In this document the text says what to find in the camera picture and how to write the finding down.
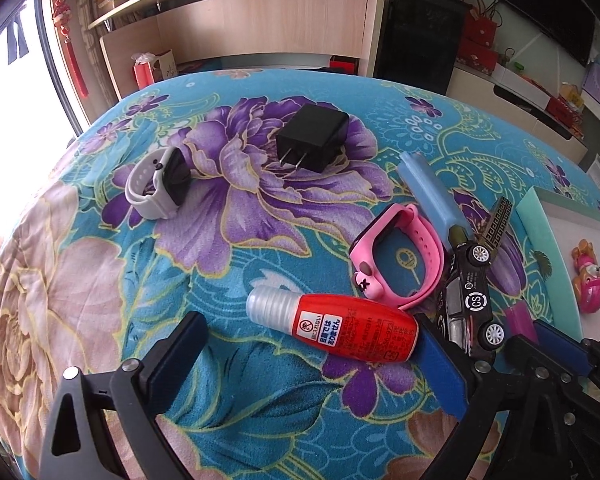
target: pink wristband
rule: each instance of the pink wristband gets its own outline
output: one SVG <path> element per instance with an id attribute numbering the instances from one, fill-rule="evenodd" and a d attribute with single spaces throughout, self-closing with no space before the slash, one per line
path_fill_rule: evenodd
<path id="1" fill-rule="evenodd" d="M 413 241 L 425 263 L 426 275 L 422 288 L 408 297 L 398 296 L 391 290 L 374 261 L 376 238 L 393 227 L 400 229 Z M 433 226 L 420 217 L 418 208 L 413 204 L 391 204 L 362 231 L 349 248 L 349 257 L 356 268 L 353 278 L 362 293 L 370 300 L 397 306 L 402 310 L 417 305 L 433 292 L 442 276 L 444 256 L 442 242 Z"/>

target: translucent plastic cap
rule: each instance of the translucent plastic cap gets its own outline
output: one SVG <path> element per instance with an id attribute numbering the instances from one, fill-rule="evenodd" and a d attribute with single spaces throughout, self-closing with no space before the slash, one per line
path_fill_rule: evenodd
<path id="1" fill-rule="evenodd" d="M 247 316 L 254 323 L 291 334 L 301 296 L 283 288 L 259 285 L 247 298 Z"/>

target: light blue case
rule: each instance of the light blue case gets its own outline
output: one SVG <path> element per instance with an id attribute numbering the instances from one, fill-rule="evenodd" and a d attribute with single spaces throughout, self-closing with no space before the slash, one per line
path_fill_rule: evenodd
<path id="1" fill-rule="evenodd" d="M 400 160 L 400 178 L 418 201 L 420 210 L 433 225 L 445 249 L 451 250 L 448 236 L 452 225 L 463 227 L 467 236 L 473 238 L 474 231 L 471 225 L 445 185 L 436 177 L 427 159 L 419 153 L 402 152 Z"/>

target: television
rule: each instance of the television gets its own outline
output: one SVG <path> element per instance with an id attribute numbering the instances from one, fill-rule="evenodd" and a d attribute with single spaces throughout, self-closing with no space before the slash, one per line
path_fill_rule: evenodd
<path id="1" fill-rule="evenodd" d="M 498 0 L 534 22 L 579 63 L 589 62 L 596 17 L 582 0 Z"/>

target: bedspread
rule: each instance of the bedspread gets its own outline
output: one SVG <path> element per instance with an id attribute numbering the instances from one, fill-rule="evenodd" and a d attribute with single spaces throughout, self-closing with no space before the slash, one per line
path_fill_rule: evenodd
<path id="1" fill-rule="evenodd" d="M 276 160 L 275 134 L 306 103 L 350 114 L 344 154 L 322 174 Z M 194 179 L 170 220 L 124 195 L 149 150 L 178 146 Z M 395 168 L 423 153 L 476 230 L 503 195 L 541 186 L 600 209 L 592 181 L 556 151 L 487 113 L 382 80 L 233 70 L 181 76 L 125 98 L 74 142 L 0 255 L 0 437 L 27 475 L 62 371 L 142 358 L 189 310 L 208 346 L 162 430 L 196 479 L 416 479 L 453 427 L 420 370 L 371 365 L 257 326 L 256 285 L 356 294 L 347 248 L 391 201 L 413 202 Z M 551 320 L 514 213 L 489 270 L 497 317 L 520 298 Z M 392 237 L 380 265 L 398 293 L 424 275 Z M 432 312 L 432 302 L 421 310 Z M 108 418 L 132 479 L 142 473 Z M 472 477 L 481 478 L 502 422 Z"/>

